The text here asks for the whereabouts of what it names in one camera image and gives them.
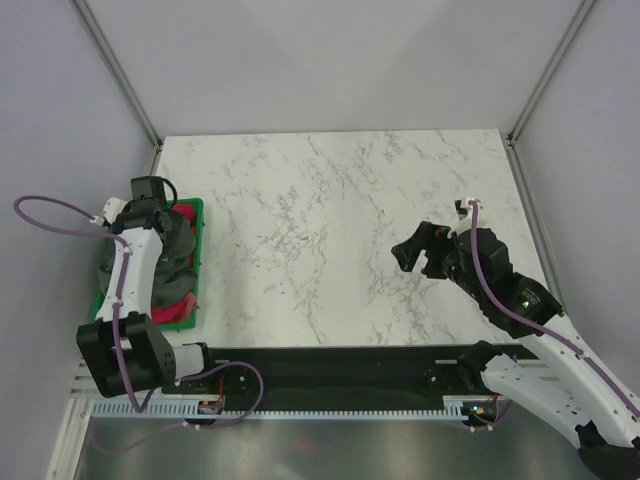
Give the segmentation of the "green plastic bin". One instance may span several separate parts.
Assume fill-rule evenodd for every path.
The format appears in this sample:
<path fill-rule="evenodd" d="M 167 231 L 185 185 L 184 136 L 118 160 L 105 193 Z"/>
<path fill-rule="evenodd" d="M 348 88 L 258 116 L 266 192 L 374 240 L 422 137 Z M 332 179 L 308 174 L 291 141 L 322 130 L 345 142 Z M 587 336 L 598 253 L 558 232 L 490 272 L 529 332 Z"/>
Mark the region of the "green plastic bin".
<path fill-rule="evenodd" d="M 164 330 L 195 326 L 203 202 L 109 199 L 101 219 L 117 238 L 99 267 L 95 321 L 142 313 Z"/>

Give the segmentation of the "pink t shirt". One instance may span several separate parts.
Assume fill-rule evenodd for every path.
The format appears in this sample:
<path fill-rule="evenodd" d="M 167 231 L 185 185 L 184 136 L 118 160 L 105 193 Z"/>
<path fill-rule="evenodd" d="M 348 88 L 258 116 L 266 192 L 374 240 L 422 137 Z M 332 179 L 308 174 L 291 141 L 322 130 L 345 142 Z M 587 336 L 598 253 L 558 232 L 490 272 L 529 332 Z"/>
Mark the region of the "pink t shirt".
<path fill-rule="evenodd" d="M 151 307 L 152 320 L 158 325 L 187 322 L 197 304 L 197 211 L 188 203 L 172 209 L 183 215 L 183 223 L 176 243 L 164 247 L 156 264 Z"/>

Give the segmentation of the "aluminium frame post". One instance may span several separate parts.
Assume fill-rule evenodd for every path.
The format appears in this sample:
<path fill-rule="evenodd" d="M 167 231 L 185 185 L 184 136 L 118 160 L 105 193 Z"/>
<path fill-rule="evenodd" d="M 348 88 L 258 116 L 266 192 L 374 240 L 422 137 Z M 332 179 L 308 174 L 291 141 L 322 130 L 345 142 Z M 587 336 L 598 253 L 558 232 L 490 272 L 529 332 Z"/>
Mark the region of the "aluminium frame post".
<path fill-rule="evenodd" d="M 86 0 L 70 0 L 69 4 L 74 9 L 146 139 L 155 151 L 159 151 L 163 145 L 163 140 L 135 91 L 90 2 Z"/>
<path fill-rule="evenodd" d="M 506 144 L 514 148 L 518 139 L 522 136 L 538 104 L 545 95 L 552 80 L 558 73 L 563 62 L 569 55 L 569 51 L 577 40 L 585 24 L 589 20 L 594 8 L 599 4 L 597 0 L 581 0 L 568 24 L 556 43 L 548 60 L 546 61 L 539 77 L 528 95 L 523 107 L 520 109 L 513 126 L 504 135 Z"/>

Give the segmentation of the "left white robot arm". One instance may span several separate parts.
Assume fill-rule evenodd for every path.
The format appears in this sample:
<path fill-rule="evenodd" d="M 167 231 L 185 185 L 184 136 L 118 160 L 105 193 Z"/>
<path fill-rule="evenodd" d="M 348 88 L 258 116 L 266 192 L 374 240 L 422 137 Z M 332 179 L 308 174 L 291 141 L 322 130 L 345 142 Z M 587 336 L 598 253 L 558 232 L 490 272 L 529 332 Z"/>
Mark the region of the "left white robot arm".
<path fill-rule="evenodd" d="M 151 318 L 153 279 L 167 235 L 169 209 L 136 200 L 112 221 L 114 266 L 96 320 L 82 325 L 76 342 L 99 393 L 112 398 L 160 389 L 184 378 L 198 393 L 219 382 L 201 343 L 174 347 Z"/>

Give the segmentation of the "dark grey t shirt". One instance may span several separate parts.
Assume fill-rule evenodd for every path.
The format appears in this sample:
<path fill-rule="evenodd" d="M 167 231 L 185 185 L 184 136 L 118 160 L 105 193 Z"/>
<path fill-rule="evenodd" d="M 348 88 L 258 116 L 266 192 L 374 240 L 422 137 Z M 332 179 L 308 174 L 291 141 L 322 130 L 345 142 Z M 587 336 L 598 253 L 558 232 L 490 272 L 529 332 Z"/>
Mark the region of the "dark grey t shirt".
<path fill-rule="evenodd" d="M 104 300 L 96 317 L 104 321 L 114 304 L 120 315 L 150 315 L 180 303 L 194 288 L 198 275 L 189 265 L 196 236 L 185 216 L 153 208 L 122 212 L 109 228 L 113 247 L 100 266 Z"/>

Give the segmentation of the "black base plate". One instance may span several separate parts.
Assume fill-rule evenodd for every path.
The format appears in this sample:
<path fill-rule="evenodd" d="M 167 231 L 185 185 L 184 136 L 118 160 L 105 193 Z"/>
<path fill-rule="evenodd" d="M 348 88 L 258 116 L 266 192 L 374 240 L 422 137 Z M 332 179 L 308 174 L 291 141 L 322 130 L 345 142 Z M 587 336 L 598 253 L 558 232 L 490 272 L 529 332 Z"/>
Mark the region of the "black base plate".
<path fill-rule="evenodd" d="M 237 410 L 440 408 L 446 396 L 489 396 L 467 368 L 472 350 L 470 345 L 208 348 L 207 369 L 233 365 L 162 391 L 222 394 L 225 405 Z"/>

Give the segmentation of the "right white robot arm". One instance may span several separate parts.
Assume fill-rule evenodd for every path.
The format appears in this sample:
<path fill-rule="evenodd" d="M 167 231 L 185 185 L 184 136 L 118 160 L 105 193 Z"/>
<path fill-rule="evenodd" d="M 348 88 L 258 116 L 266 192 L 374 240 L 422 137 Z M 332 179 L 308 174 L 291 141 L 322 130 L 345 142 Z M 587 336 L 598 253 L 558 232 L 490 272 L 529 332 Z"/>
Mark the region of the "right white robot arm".
<path fill-rule="evenodd" d="M 488 388 L 520 405 L 560 433 L 597 478 L 638 478 L 638 396 L 582 340 L 556 298 L 514 269 L 507 245 L 491 229 L 470 219 L 455 229 L 423 221 L 391 253 L 403 272 L 424 256 L 422 275 L 456 284 L 562 384 L 523 372 L 515 360 L 479 342 L 457 371 L 465 391 Z"/>

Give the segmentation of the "left aluminium frame post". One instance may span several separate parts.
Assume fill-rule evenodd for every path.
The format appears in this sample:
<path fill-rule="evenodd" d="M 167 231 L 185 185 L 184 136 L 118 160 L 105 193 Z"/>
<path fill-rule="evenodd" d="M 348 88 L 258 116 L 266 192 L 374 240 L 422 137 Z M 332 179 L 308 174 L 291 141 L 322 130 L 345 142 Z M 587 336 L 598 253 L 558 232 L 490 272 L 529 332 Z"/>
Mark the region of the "left aluminium frame post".
<path fill-rule="evenodd" d="M 86 0 L 70 0 L 69 4 L 74 9 L 146 139 L 155 151 L 159 151 L 163 145 L 163 140 L 135 91 L 90 2 Z"/>

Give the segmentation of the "right aluminium frame post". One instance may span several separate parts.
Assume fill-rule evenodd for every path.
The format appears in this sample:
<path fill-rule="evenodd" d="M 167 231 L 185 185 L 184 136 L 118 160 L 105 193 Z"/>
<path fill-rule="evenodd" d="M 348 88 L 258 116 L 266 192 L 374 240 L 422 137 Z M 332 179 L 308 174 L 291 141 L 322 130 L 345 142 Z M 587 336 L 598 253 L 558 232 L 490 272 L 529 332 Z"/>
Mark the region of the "right aluminium frame post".
<path fill-rule="evenodd" d="M 569 51 L 577 40 L 585 24 L 589 20 L 594 8 L 599 4 L 597 0 L 581 0 L 568 24 L 556 43 L 548 60 L 546 61 L 539 77 L 528 95 L 523 107 L 520 109 L 513 126 L 504 135 L 506 144 L 514 148 L 518 139 L 522 136 L 538 104 L 545 95 L 552 80 L 558 73 L 563 62 L 569 55 Z"/>

